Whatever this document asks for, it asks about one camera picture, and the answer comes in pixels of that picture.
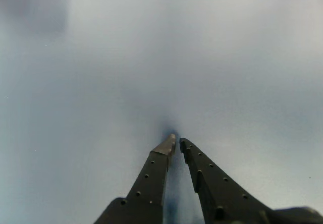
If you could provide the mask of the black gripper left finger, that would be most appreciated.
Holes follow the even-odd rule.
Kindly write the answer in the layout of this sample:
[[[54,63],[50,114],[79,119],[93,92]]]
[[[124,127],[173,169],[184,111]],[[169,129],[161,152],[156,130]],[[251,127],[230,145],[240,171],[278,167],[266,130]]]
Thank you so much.
[[[163,223],[167,172],[175,153],[176,135],[154,148],[128,195],[116,198],[95,223]]]

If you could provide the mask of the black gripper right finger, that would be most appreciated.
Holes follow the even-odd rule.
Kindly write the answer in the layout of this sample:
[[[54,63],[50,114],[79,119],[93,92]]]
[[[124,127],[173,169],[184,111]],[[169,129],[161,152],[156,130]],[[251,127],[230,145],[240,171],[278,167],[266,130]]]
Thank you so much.
[[[270,208],[254,198],[186,138],[180,150],[189,167],[205,223],[270,223]]]

